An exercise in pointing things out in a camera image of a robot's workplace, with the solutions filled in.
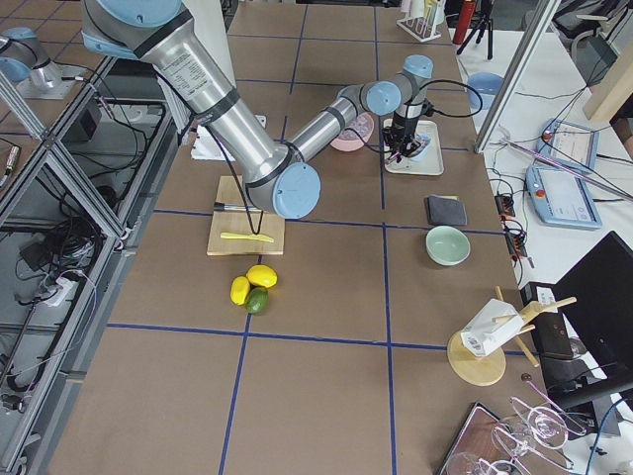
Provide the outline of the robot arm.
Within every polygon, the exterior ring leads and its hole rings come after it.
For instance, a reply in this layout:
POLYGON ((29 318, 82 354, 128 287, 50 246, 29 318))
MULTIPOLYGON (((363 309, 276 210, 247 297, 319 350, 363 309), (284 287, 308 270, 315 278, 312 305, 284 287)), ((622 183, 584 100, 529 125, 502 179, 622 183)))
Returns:
POLYGON ((343 88, 290 141, 276 143, 197 38, 182 2, 85 1, 82 20, 88 49, 154 66, 241 166, 248 201, 284 219, 302 218, 317 205, 321 183, 309 164, 315 155, 361 113, 385 116, 423 96, 432 77, 432 60, 410 55, 394 77, 343 88))

